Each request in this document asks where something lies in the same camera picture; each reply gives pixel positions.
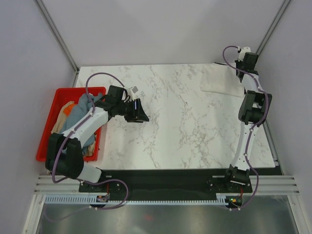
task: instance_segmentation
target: red plastic container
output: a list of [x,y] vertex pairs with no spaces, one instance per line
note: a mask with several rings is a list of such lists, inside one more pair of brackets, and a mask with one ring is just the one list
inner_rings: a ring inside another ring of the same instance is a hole
[[[105,87],[90,87],[89,93],[97,96],[99,93],[106,94]],[[39,162],[45,162],[48,150],[48,141],[51,135],[53,126],[55,125],[61,108],[69,101],[78,103],[79,98],[86,92],[85,88],[60,88],[57,89],[54,95],[50,113],[45,124],[40,145],[37,151],[36,159]],[[94,153],[91,156],[83,158],[84,161],[95,161],[98,158],[99,139],[101,136],[101,128],[95,132],[97,135]]]

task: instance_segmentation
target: clothing pile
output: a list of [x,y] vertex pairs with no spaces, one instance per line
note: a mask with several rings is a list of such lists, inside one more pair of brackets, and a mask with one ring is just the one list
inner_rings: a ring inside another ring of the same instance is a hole
[[[93,102],[98,101],[103,96],[102,93],[99,93],[96,97],[90,94]],[[73,127],[76,123],[79,122],[92,108],[92,104],[89,101],[86,94],[83,94],[78,101],[78,104],[75,104],[74,101],[69,101],[66,103],[60,110],[58,114],[58,119],[51,131],[51,133],[63,133],[64,131]],[[96,135],[93,134],[86,141],[82,147],[82,154],[84,156],[92,156],[95,148]]]

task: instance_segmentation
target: beige cloth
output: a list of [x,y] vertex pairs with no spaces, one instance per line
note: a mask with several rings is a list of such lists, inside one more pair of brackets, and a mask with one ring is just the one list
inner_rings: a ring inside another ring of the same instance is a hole
[[[66,119],[67,119],[67,115],[63,112],[63,110],[68,107],[71,104],[74,104],[74,101],[69,101],[68,103],[66,103],[60,110],[59,114],[58,114],[58,119],[57,122],[55,123],[55,125],[52,128],[51,134],[52,133],[59,133],[60,130],[62,129]],[[94,152],[94,148],[96,145],[96,141],[93,142],[92,145],[88,146],[88,151],[84,156],[92,156],[93,152]]]

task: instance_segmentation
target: wall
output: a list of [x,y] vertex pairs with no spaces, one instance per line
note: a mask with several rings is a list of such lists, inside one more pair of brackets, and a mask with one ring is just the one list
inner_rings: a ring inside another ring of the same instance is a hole
[[0,227],[21,233],[42,163],[35,155],[54,92],[74,72],[32,0],[0,7]]
[[256,50],[283,0],[43,2],[78,66],[95,66],[222,61],[229,44]]
[[312,220],[312,1],[294,0],[261,54],[262,86],[273,95],[268,120],[286,173]]

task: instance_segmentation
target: gray floor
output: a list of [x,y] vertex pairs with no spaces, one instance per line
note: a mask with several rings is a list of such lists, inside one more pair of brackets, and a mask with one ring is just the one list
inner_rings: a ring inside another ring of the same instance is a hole
[[[82,206],[45,205],[50,218]],[[87,209],[56,223],[41,217],[43,234],[295,234],[287,197],[256,197],[245,209],[216,206],[128,205],[111,211]]]

